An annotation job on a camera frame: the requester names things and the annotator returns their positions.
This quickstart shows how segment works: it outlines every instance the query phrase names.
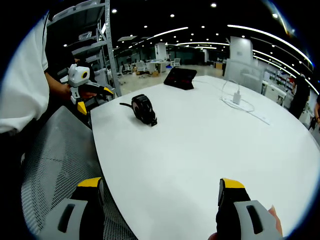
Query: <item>shelving unit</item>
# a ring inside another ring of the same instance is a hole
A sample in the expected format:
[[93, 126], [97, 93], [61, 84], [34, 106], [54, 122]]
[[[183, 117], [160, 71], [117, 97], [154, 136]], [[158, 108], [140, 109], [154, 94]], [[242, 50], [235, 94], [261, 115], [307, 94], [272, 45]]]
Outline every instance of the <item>shelving unit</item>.
[[[89, 0], [69, 7], [57, 13], [47, 24], [48, 38], [55, 39], [59, 43], [69, 43], [67, 48], [72, 51], [75, 58], [86, 60], [90, 64], [98, 63], [99, 69], [104, 69], [106, 68], [104, 46], [112, 49], [112, 40], [110, 28], [107, 27], [104, 34], [101, 32], [103, 13], [105, 13], [104, 22], [110, 25], [110, 0], [105, 0], [105, 3], [100, 3], [99, 0]], [[78, 36], [88, 30], [93, 32], [93, 27], [95, 27], [94, 36], [78, 40]], [[109, 87], [113, 83], [112, 90], [120, 97], [122, 94], [113, 52], [108, 51], [108, 56], [111, 70], [115, 72], [112, 72], [112, 80], [105, 74], [106, 83], [104, 85]]]

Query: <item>tape measure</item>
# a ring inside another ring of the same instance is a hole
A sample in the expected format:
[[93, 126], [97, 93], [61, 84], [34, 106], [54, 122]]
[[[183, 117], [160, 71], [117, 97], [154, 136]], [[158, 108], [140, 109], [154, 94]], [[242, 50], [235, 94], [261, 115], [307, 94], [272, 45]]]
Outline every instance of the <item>tape measure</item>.
[[156, 113], [152, 108], [152, 104], [149, 98], [144, 94], [134, 96], [131, 100], [131, 105], [122, 102], [120, 103], [120, 105], [131, 108], [134, 112], [135, 117], [144, 124], [151, 124], [152, 127], [158, 123]]

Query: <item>metal shelf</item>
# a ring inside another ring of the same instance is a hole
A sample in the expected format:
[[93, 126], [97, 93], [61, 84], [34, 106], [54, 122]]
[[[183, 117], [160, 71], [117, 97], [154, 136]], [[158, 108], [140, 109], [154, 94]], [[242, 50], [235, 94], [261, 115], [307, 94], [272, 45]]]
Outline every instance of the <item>metal shelf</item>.
[[83, 33], [90, 27], [96, 27], [105, 11], [105, 4], [91, 4], [76, 8], [54, 21], [48, 22], [47, 34], [56, 39], [68, 40]]
[[78, 48], [76, 50], [72, 51], [72, 54], [75, 57], [83, 57], [83, 58], [87, 58], [93, 55], [97, 55], [101, 48], [107, 44], [107, 41], [99, 41], [96, 43], [91, 44], [90, 46], [83, 46], [81, 48]]

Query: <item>white partition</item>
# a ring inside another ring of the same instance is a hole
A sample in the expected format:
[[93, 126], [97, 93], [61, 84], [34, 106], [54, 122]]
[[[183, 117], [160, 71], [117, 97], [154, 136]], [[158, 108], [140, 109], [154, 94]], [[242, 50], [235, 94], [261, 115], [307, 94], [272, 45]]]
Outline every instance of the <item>white partition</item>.
[[227, 59], [224, 79], [235, 81], [259, 94], [262, 91], [263, 70], [241, 61]]

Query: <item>ceiling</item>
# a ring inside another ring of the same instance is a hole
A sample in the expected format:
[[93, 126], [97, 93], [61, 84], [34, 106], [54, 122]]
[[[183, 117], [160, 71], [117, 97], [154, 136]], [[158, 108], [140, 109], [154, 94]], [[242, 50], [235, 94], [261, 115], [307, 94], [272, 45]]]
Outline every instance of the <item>ceiling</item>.
[[[75, 4], [75, 2], [82, 1], [67, 0], [64, 2]], [[301, 23], [304, 22], [302, 20], [292, 21], [296, 16], [292, 17], [290, 15], [290, 13], [296, 14], [296, 9], [292, 5], [288, 8], [288, 5], [284, 5], [284, 1], [279, 2], [281, 3], [277, 3], [277, 9], [280, 10], [281, 15], [290, 21], [291, 26], [297, 26], [295, 34], [303, 33], [306, 25]], [[211, 7], [212, 3], [216, 3], [217, 6], [215, 8]], [[116, 13], [110, 14], [111, 37], [115, 55], [124, 50], [129, 50], [130, 46], [132, 46], [130, 48], [131, 51], [135, 48], [142, 48], [142, 45], [144, 48], [153, 46], [161, 40], [168, 44], [190, 42], [191, 39], [193, 42], [227, 43], [226, 38], [230, 40], [230, 36], [241, 37], [244, 35], [245, 38], [252, 41], [254, 50], [271, 55], [290, 66], [294, 64], [293, 68], [300, 73], [304, 73], [307, 78], [311, 78], [311, 83], [320, 90], [318, 77], [313, 74], [315, 71], [312, 73], [309, 70], [313, 69], [312, 66], [295, 50], [270, 36], [227, 26], [245, 26], [275, 35], [304, 52], [317, 66], [315, 51], [306, 40], [308, 35], [300, 34], [299, 39], [295, 36], [287, 35], [281, 21], [273, 18], [272, 13], [274, 12], [267, 7], [265, 1], [110, 0], [110, 9], [117, 10]], [[188, 29], [164, 34], [150, 40], [143, 39], [143, 37], [152, 37], [156, 34], [183, 27], [188, 27]], [[129, 37], [130, 35], [136, 37], [132, 40], [126, 40], [124, 43], [118, 41], [120, 38]], [[135, 43], [143, 40], [144, 42], [135, 45]], [[221, 45], [213, 45], [212, 47], [217, 47], [217, 51], [222, 49], [227, 53], [229, 51], [229, 47], [223, 48]], [[266, 60], [270, 59], [268, 56], [256, 54]]]

